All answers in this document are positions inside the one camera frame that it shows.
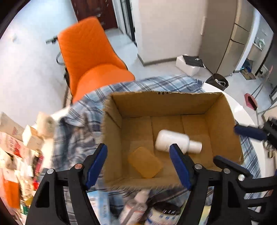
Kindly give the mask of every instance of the trash can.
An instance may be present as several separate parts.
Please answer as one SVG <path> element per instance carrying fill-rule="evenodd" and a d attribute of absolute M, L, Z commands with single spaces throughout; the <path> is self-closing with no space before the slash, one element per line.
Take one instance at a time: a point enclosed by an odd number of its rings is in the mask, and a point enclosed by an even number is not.
<path fill-rule="evenodd" d="M 229 83 L 228 81 L 220 74 L 215 73 L 214 75 L 210 76 L 206 83 L 215 86 L 216 88 L 219 88 L 220 90 L 224 91 L 226 88 L 228 88 Z"/>

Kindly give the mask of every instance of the white table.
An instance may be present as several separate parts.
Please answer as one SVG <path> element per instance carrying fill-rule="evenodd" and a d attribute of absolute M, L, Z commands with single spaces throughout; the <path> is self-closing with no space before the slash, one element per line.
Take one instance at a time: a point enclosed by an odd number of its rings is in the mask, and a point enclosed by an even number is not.
<path fill-rule="evenodd" d="M 240 123 L 240 124 L 244 124 L 244 125 L 253 125 L 255 126 L 255 123 L 253 122 L 253 120 L 251 119 L 251 117 L 248 115 L 248 113 L 244 110 L 244 108 L 236 101 L 234 100 L 230 95 L 226 94 L 225 92 L 221 91 L 220 89 L 204 83 L 202 88 L 205 90 L 205 92 L 222 92 L 226 98 L 227 101 L 230 105 L 230 108 L 232 110 L 232 113 L 234 115 L 234 118 Z M 66 115 L 66 113 L 68 112 L 69 107 L 64 108 L 56 113 L 54 113 L 52 115 L 52 117 L 54 118 L 54 120 L 59 120 L 62 116 Z M 253 147 L 256 151 L 258 160 L 259 160 L 259 164 L 260 164 L 260 168 L 261 168 L 261 176 L 265 177 L 265 176 L 269 176 L 268 174 L 266 174 L 266 168 L 265 168 L 265 163 L 266 163 L 266 155 L 265 155 L 265 151 L 262 145 L 262 142 L 260 141 L 256 141 L 256 140 L 251 140 Z M 46 168 L 51 168 L 51 157 L 53 154 L 53 139 L 47 139 L 44 142 L 44 145 L 42 147 L 42 153 L 44 155 L 44 161 L 42 164 L 42 168 L 46 167 Z"/>

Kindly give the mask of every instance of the white plastic bottle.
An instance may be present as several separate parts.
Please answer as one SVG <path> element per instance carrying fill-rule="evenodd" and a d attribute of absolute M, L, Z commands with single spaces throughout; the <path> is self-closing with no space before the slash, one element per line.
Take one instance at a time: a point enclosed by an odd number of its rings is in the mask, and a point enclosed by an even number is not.
<path fill-rule="evenodd" d="M 141 190 L 134 199 L 130 199 L 121 214 L 119 222 L 121 225 L 136 224 L 147 209 L 146 201 L 149 197 L 149 190 Z"/>
<path fill-rule="evenodd" d="M 169 147 L 172 144 L 177 144 L 184 154 L 186 152 L 200 153 L 202 150 L 202 143 L 190 140 L 186 134 L 161 130 L 158 133 L 155 148 L 159 151 L 169 152 Z"/>

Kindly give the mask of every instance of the brown wooden door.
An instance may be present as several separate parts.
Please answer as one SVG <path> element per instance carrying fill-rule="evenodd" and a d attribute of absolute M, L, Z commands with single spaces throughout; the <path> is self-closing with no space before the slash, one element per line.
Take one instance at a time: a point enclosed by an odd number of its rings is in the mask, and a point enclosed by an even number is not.
<path fill-rule="evenodd" d="M 96 16 L 103 29 L 117 28 L 112 0 L 71 0 L 78 21 Z"/>

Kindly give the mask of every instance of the blue plaid tablecloth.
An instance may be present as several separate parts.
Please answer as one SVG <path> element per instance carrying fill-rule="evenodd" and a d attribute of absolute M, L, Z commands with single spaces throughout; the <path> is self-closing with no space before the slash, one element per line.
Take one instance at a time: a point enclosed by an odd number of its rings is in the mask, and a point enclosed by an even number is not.
<path fill-rule="evenodd" d="M 193 79 L 186 74 L 147 78 L 139 81 L 123 82 L 99 88 L 74 104 L 67 115 L 60 119 L 54 136 L 54 153 L 52 166 L 56 171 L 67 170 L 76 163 L 94 153 L 100 143 L 100 125 L 103 116 L 103 104 L 110 93 L 120 91 L 170 91 L 202 93 L 202 81 Z M 260 167 L 257 155 L 247 137 L 240 137 L 244 155 L 244 167 L 254 178 L 260 177 Z M 102 177 L 94 187 L 105 190 Z M 211 204 L 212 188 L 207 193 L 206 204 Z M 134 197 L 136 191 L 109 191 L 110 209 L 115 217 L 119 215 L 125 203 Z M 183 205 L 188 199 L 189 191 L 185 188 L 151 190 L 147 201 L 149 207 L 158 201 L 171 202 L 177 206 Z M 257 198 L 259 193 L 248 194 L 245 198 Z M 69 190 L 65 188 L 66 207 L 71 224 L 76 224 L 71 205 Z"/>

